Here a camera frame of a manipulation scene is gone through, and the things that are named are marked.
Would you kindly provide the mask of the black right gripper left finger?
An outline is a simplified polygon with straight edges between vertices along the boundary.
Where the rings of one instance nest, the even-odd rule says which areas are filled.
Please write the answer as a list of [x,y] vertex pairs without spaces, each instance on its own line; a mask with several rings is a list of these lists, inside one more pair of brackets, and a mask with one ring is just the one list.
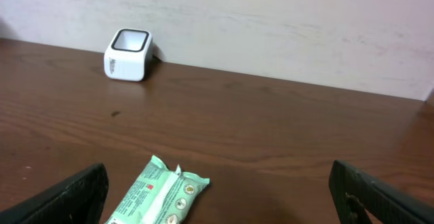
[[108,191],[104,164],[94,164],[1,211],[1,224],[98,223]]

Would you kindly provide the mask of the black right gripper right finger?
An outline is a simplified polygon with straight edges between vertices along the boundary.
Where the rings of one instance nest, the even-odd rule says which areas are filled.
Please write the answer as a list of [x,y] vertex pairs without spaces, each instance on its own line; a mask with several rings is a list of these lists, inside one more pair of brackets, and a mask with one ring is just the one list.
[[433,224],[433,208],[385,182],[336,160],[329,189],[343,224],[371,223],[370,215],[388,224]]

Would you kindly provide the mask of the mint green wipes pack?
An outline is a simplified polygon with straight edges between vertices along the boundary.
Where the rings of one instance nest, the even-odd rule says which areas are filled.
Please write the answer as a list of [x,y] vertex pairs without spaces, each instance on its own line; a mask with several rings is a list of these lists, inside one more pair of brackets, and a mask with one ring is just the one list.
[[208,178],[180,166],[170,170],[154,155],[106,223],[180,224],[209,184]]

